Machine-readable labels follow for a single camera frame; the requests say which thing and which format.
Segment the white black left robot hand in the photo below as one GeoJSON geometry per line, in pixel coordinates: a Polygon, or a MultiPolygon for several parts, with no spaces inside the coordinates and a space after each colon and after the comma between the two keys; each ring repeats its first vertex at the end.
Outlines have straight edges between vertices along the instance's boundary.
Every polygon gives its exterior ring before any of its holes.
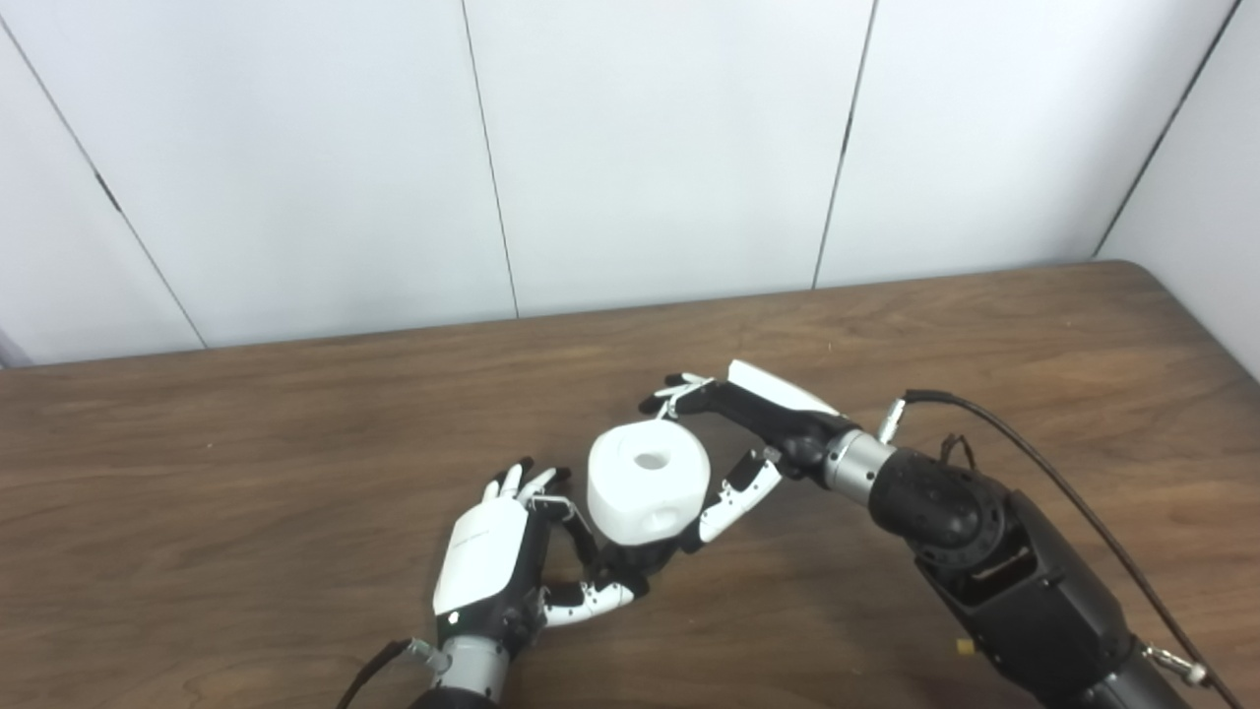
{"type": "Polygon", "coordinates": [[[532,467],[524,457],[496,474],[454,524],[433,594],[440,644],[488,640],[517,657],[544,628],[593,620],[649,593],[645,576],[598,564],[593,530],[561,494],[570,470],[532,467]],[[573,542],[580,578],[546,578],[558,529],[573,542]]]}

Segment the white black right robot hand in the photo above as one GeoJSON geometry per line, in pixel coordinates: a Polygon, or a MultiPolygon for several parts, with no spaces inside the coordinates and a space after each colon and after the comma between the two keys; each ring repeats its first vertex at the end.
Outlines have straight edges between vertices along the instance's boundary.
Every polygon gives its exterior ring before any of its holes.
{"type": "Polygon", "coordinates": [[[832,406],[748,361],[730,363],[724,380],[680,372],[665,378],[639,406],[643,416],[677,422],[685,416],[716,414],[761,441],[730,470],[680,533],[679,547],[699,552],[746,513],[769,497],[782,480],[820,479],[832,445],[856,423],[832,406]]]}

